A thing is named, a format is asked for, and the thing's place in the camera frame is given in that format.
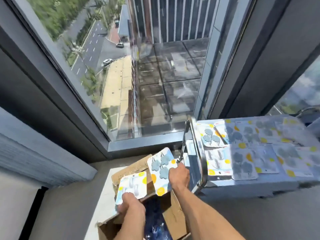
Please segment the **road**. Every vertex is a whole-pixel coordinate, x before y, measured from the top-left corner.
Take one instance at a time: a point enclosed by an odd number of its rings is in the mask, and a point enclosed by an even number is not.
[[[78,57],[72,67],[72,71],[79,80],[88,72],[87,67],[93,68],[98,73],[105,59],[114,60],[130,54],[130,48],[127,46],[116,48],[114,43],[106,39],[106,33],[106,29],[101,22],[96,21],[83,46],[83,61]]]
[[[90,8],[91,13],[93,13],[96,8],[95,5],[96,3],[94,2],[94,0],[90,0],[82,9],[82,11],[79,13],[78,17],[70,24],[68,29],[65,30],[63,34],[58,38],[58,40],[56,41],[56,44],[58,45],[61,51],[63,51],[62,49],[63,47],[67,48],[66,44],[63,41],[63,37],[66,37],[66,38],[71,37],[72,40],[75,41],[77,39],[77,35],[79,31],[82,29],[83,25],[85,24],[86,18],[88,18],[86,8]]]

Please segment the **car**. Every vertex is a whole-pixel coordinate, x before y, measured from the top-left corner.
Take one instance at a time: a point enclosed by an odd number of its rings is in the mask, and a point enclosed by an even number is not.
[[[106,59],[102,62],[101,66],[102,67],[106,67],[107,65],[109,65],[111,62],[113,62],[112,59]]]
[[[125,46],[125,44],[121,42],[121,43],[116,44],[115,46],[118,48],[123,48]]]

